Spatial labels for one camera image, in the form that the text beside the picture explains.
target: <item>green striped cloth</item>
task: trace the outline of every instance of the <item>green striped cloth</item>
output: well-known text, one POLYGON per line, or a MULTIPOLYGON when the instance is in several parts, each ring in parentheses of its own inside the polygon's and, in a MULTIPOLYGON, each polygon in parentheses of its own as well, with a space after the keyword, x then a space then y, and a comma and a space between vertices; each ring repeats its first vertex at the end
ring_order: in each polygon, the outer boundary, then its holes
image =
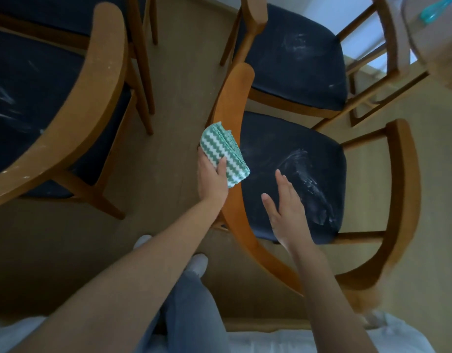
POLYGON ((203 131, 199 145, 215 168, 218 166, 219 160, 226 157, 228 188, 234 187, 251 173, 242 158, 241 150, 233 134, 230 130, 224 129, 221 121, 211 124, 203 131))

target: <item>chair seat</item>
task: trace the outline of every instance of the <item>chair seat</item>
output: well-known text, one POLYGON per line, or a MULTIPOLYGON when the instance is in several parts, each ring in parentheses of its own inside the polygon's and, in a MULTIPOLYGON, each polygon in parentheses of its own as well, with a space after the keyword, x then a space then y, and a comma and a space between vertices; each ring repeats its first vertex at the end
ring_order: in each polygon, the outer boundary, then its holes
MULTIPOLYGON (((79 76, 84 57, 59 47, 0 32, 0 172, 14 163, 51 123, 79 76)), ((93 185, 131 98, 124 86, 116 109, 94 145, 70 170, 93 185)), ((27 195, 68 198, 48 181, 27 195)))
MULTIPOLYGON (((95 5, 108 1, 117 5, 125 18, 128 38, 126 0, 0 0, 0 13, 42 26, 89 36, 95 5)), ((146 0, 138 0, 141 20, 146 0)))
MULTIPOLYGON (((339 39, 297 13, 270 4, 267 10, 267 25, 245 60, 255 72, 253 88, 313 108, 342 110, 347 80, 339 39)), ((242 20, 235 53, 245 33, 242 20)))
POLYGON ((277 168, 301 198, 313 241, 326 244, 336 237, 346 182, 346 159, 337 142, 299 124, 244 112, 240 148, 251 170, 242 181, 242 197, 256 237, 277 242, 260 197, 269 194, 278 208, 277 168))

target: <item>white wall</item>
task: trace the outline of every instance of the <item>white wall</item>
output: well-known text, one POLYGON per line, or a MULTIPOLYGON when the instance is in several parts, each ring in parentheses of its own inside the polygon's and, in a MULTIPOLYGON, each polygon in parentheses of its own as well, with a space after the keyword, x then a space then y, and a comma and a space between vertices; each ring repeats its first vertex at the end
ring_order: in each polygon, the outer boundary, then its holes
MULTIPOLYGON (((241 0, 216 0, 230 7, 239 9, 241 0)), ((364 11, 371 0, 267 0, 269 3, 299 13, 305 17, 326 26, 334 34, 339 33, 347 24, 364 11)), ((394 0, 394 5, 400 7, 402 0, 394 0)), ((382 44, 383 29, 376 13, 354 31, 344 42, 344 54, 358 59, 382 44)), ((411 62, 416 57, 411 54, 411 62)), ((370 65, 376 69, 386 70, 386 55, 375 59, 370 65)))

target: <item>hand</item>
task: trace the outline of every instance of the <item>hand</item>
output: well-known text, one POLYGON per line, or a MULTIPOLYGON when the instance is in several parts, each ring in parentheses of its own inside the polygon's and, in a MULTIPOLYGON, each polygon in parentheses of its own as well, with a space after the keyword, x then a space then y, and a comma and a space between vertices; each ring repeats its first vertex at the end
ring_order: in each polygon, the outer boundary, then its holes
POLYGON ((223 207, 228 187, 226 178, 226 157, 219 160, 218 168, 208 160, 201 147, 198 147, 198 194, 202 201, 211 200, 223 207))
POLYGON ((300 197, 286 176, 280 173, 280 170, 275 171, 275 178, 280 196, 278 212, 272 198, 266 193, 262 194, 262 203, 267 211, 275 237, 290 254, 290 250, 296 247, 314 246, 306 221, 305 208, 301 204, 300 197))

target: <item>wooden chair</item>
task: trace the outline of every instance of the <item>wooden chair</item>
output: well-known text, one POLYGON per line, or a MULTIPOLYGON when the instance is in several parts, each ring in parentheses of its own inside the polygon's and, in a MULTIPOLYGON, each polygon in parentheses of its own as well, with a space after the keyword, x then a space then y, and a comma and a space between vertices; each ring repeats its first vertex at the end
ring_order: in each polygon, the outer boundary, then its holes
POLYGON ((357 313, 374 309, 380 302, 380 289, 411 242, 419 219, 420 174, 408 123, 397 119, 383 129, 339 145, 299 124, 244 112, 253 79, 254 71, 250 65, 235 65, 226 79, 214 111, 213 122, 221 121, 226 130, 232 131, 251 169, 248 178, 229 190, 216 224, 225 223, 242 248, 259 265, 290 289, 305 295, 294 270, 267 251, 257 239, 277 241, 270 223, 267 223, 268 217, 260 194, 266 192, 278 203, 274 171, 276 168, 281 169, 305 205, 315 243, 382 243, 369 261, 347 273, 336 275, 357 313), (342 185, 345 188, 345 168, 343 172, 341 169, 341 158, 344 157, 345 161, 343 152, 382 138, 388 141, 392 176, 387 228, 385 231, 339 233, 343 214, 343 207, 339 206, 343 205, 344 198, 336 190, 342 185), (284 143, 292 143, 290 148, 299 150, 295 153, 297 155, 293 152, 288 154, 289 150, 284 152, 284 143), (331 206, 320 203, 321 200, 331 206), (326 214, 320 216, 321 210, 326 214))
POLYGON ((95 7, 85 58, 0 31, 0 205, 81 201, 123 219, 102 192, 135 107, 152 134, 116 5, 95 7))
MULTIPOLYGON (((365 102, 409 66, 404 23, 389 0, 373 0, 337 36, 306 17, 267 4, 266 0, 241 0, 220 65, 226 63, 232 51, 229 69, 246 62, 255 71, 249 99, 289 112, 325 118, 313 127, 318 131, 365 102), (382 22, 385 43, 346 69, 340 42, 375 12, 382 22), (348 97, 346 75, 351 76, 350 90, 355 93, 353 74, 385 52, 388 54, 386 76, 363 92, 348 97)), ((362 119, 352 114, 352 125, 362 119)))
POLYGON ((95 5, 116 4, 128 28, 129 54, 136 58, 149 106, 155 113, 145 32, 151 23, 157 45, 156 0, 0 0, 0 27, 56 44, 87 49, 95 5))

